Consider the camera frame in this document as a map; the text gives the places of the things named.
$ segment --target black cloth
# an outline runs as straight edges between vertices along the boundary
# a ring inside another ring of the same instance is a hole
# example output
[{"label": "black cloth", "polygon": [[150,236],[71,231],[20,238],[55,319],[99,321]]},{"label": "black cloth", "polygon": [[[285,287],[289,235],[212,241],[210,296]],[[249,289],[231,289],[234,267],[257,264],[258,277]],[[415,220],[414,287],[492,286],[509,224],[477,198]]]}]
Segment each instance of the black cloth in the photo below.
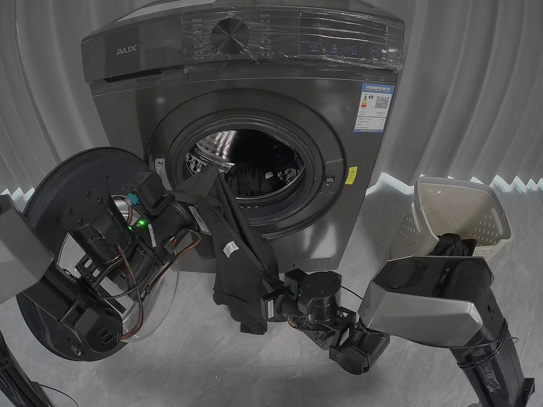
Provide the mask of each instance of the black cloth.
[{"label": "black cloth", "polygon": [[228,186],[234,196],[249,198],[272,193],[281,187],[276,174],[252,160],[236,163],[227,173]]},{"label": "black cloth", "polygon": [[249,225],[215,166],[206,166],[176,192],[202,197],[194,205],[212,233],[212,237],[204,237],[212,238],[217,264],[214,302],[228,306],[231,317],[241,323],[242,332],[264,334],[268,324],[261,314],[260,298],[268,291],[262,279],[279,279],[277,260],[268,240]]},{"label": "black cloth", "polygon": [[458,234],[438,235],[439,242],[434,250],[428,254],[431,256],[473,256],[477,240],[462,240]]}]

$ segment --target yellow warning sticker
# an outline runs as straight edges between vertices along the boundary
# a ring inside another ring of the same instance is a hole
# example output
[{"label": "yellow warning sticker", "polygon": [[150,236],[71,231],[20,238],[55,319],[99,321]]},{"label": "yellow warning sticker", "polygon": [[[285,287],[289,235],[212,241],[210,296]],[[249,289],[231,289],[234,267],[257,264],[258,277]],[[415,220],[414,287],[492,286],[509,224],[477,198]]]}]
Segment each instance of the yellow warning sticker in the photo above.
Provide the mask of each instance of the yellow warning sticker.
[{"label": "yellow warning sticker", "polygon": [[345,184],[351,185],[355,181],[357,171],[357,166],[349,167],[349,174],[347,175],[347,180],[345,181]]}]

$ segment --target curtain fold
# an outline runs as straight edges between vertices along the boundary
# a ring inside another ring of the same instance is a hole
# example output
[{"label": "curtain fold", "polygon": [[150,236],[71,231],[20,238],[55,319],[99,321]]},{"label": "curtain fold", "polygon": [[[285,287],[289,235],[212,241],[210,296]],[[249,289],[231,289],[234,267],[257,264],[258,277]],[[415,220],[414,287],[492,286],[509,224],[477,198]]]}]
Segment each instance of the curtain fold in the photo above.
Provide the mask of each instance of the curtain fold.
[{"label": "curtain fold", "polygon": [[[80,41],[157,0],[0,0],[0,190],[107,144]],[[543,176],[543,0],[365,0],[406,23],[404,68],[372,177]]]}]

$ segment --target aux logo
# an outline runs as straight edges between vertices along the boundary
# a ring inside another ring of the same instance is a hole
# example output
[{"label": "aux logo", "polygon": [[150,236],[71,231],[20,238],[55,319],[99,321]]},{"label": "aux logo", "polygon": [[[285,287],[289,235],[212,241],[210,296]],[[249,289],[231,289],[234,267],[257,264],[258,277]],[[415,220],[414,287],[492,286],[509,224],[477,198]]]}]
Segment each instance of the aux logo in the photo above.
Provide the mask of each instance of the aux logo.
[{"label": "aux logo", "polygon": [[137,51],[136,47],[137,47],[137,44],[136,45],[129,45],[128,47],[119,48],[117,50],[117,55],[129,53],[131,51]]}]

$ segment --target white laundry basket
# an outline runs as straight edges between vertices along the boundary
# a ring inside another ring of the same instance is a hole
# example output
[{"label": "white laundry basket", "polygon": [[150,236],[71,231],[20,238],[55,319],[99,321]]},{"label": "white laundry basket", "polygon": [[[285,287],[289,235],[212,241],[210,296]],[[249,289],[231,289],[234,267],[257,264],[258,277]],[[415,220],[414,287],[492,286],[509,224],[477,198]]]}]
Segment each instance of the white laundry basket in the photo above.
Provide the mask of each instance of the white laundry basket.
[{"label": "white laundry basket", "polygon": [[447,178],[421,177],[411,209],[391,249],[393,259],[429,254],[438,235],[455,233],[477,240],[474,256],[488,262],[511,241],[505,210],[491,187]]}]

